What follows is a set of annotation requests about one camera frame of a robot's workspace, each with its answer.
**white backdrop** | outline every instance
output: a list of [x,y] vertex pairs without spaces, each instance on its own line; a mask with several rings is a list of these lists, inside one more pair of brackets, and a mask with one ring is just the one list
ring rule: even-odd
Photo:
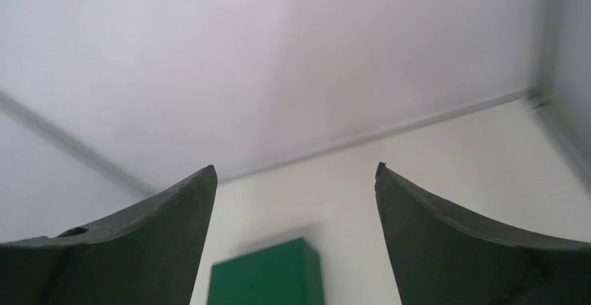
[[163,189],[501,95],[537,0],[0,0],[0,88]]

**white panel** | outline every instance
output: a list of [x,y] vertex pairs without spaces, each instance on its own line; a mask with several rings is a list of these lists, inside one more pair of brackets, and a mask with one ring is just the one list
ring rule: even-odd
[[141,199],[0,114],[0,242],[55,237]]
[[535,0],[1,0],[0,88],[165,188],[522,91]]
[[527,105],[504,104],[220,186],[191,304],[206,304],[213,263],[298,236],[320,252],[327,305],[400,304],[374,196],[379,161],[487,217],[591,241],[591,196]]
[[591,0],[565,0],[555,99],[591,147]]

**green block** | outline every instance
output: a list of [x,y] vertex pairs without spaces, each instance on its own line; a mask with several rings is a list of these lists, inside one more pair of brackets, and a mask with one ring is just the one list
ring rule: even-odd
[[302,238],[211,268],[208,305],[324,305],[320,257]]

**green box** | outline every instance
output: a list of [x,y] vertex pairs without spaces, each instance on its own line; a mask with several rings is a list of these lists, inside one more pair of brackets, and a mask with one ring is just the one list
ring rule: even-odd
[[320,256],[302,238],[213,265],[208,305],[324,305]]

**white floor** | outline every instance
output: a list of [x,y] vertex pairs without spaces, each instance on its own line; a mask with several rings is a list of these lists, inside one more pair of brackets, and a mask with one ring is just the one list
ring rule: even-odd
[[221,185],[191,304],[206,304],[213,263],[298,236],[321,253],[327,305],[400,304],[379,161],[485,216],[591,242],[591,195],[515,101]]

